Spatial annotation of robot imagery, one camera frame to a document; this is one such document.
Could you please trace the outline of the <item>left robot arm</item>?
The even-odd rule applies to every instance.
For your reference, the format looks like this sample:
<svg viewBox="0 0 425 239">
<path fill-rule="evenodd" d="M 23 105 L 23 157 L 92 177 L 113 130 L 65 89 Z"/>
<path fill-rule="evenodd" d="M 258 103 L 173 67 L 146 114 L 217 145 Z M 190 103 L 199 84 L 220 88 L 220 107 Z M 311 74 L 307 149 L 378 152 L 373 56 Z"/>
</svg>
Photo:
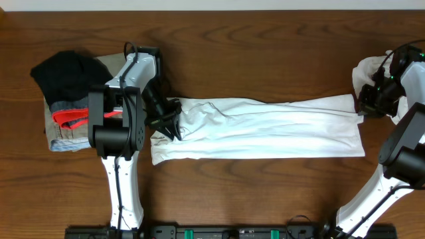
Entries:
<svg viewBox="0 0 425 239">
<path fill-rule="evenodd" d="M 107 238 L 139 238 L 143 208 L 137 160 L 149 127 L 180 140 L 179 100 L 162 93 L 162 56 L 157 47 L 124 45 L 125 64 L 118 74 L 88 93 L 88 141 L 107 172 L 112 217 Z"/>
</svg>

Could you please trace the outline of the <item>white printed t-shirt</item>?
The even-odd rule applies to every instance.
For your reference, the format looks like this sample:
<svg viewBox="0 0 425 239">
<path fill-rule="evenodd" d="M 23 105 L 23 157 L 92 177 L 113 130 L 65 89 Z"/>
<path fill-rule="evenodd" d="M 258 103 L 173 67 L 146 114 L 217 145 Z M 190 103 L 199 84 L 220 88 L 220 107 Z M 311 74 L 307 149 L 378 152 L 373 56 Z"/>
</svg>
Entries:
<svg viewBox="0 0 425 239">
<path fill-rule="evenodd" d="M 363 157 L 363 117 L 345 94 L 267 104 L 246 98 L 181 99 L 180 139 L 151 136 L 157 165 L 172 159 Z"/>
</svg>

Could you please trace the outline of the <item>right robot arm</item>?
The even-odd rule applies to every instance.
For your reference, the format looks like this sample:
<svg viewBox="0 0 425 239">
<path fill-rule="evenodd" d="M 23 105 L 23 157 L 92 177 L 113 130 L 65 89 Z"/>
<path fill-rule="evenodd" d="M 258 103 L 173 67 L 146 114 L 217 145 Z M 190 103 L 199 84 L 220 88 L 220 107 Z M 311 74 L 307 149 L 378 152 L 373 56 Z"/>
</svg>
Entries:
<svg viewBox="0 0 425 239">
<path fill-rule="evenodd" d="M 391 226 L 375 226 L 398 199 L 424 190 L 424 53 L 415 42 L 392 50 L 359 92 L 359 114 L 395 116 L 406 98 L 408 111 L 379 151 L 373 176 L 317 233 L 318 238 L 396 238 Z"/>
</svg>

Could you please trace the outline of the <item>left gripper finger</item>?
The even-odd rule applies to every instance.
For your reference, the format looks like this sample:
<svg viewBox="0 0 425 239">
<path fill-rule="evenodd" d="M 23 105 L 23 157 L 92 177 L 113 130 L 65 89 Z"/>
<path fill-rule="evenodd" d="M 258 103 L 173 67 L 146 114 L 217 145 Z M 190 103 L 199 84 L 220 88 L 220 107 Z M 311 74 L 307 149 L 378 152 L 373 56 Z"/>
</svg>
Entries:
<svg viewBox="0 0 425 239">
<path fill-rule="evenodd" d="M 179 98 L 173 98 L 168 101 L 169 103 L 169 110 L 175 114 L 179 115 L 182 112 L 182 104 L 179 100 Z"/>
<path fill-rule="evenodd" d="M 167 136 L 170 140 L 181 140 L 179 130 L 179 115 L 175 112 L 158 116 L 156 118 L 146 118 L 145 124 L 150 128 Z"/>
</svg>

